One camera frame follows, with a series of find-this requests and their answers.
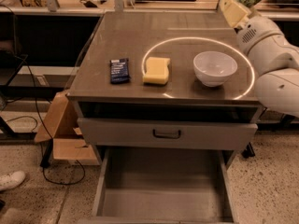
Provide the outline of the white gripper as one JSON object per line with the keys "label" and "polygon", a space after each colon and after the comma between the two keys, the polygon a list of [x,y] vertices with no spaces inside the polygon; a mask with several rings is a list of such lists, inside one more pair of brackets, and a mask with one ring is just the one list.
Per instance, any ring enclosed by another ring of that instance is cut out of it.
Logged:
{"label": "white gripper", "polygon": [[220,10],[230,27],[241,29],[236,38],[245,55],[259,42],[272,35],[282,35],[279,27],[266,17],[253,17],[251,10],[238,0],[220,0]]}

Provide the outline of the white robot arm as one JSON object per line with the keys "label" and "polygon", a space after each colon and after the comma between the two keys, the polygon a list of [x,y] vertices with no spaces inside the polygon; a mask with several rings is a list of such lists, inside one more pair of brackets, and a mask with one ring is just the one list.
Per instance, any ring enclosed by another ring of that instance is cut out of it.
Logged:
{"label": "white robot arm", "polygon": [[273,21],[238,0],[220,0],[219,6],[237,30],[237,44],[258,75],[254,90],[259,102],[299,117],[299,48],[287,41]]}

